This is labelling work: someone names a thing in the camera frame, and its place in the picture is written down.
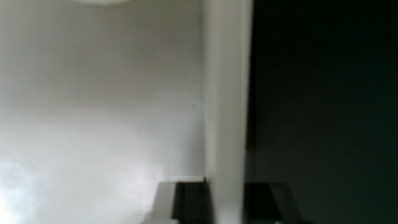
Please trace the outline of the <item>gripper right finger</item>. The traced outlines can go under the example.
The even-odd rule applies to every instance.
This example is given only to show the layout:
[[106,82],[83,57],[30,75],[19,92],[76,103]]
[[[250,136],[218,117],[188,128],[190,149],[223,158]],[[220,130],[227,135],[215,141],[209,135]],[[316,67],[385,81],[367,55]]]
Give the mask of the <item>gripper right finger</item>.
[[245,224],[309,224],[284,183],[247,183],[243,191]]

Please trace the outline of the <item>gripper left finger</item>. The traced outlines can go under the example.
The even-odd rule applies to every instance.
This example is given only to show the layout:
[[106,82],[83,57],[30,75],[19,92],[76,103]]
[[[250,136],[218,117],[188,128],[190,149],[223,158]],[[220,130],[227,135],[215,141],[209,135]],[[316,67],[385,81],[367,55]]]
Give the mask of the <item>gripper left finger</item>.
[[209,186],[199,182],[161,182],[145,224],[213,224]]

